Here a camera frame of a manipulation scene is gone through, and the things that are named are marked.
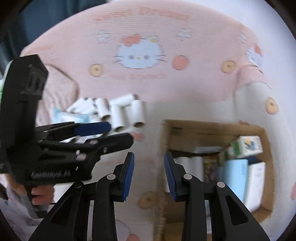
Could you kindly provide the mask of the person left hand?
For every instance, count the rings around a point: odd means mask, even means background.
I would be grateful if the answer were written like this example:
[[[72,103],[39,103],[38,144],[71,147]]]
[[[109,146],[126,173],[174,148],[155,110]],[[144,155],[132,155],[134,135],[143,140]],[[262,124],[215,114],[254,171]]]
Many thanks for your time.
[[[8,184],[10,185],[11,189],[18,195],[25,195],[27,196],[27,191],[24,185],[19,184],[13,177],[9,174],[6,175]],[[34,187],[31,191],[31,194],[34,196],[32,199],[33,205],[45,205],[50,204],[54,200],[54,185],[40,185]]]

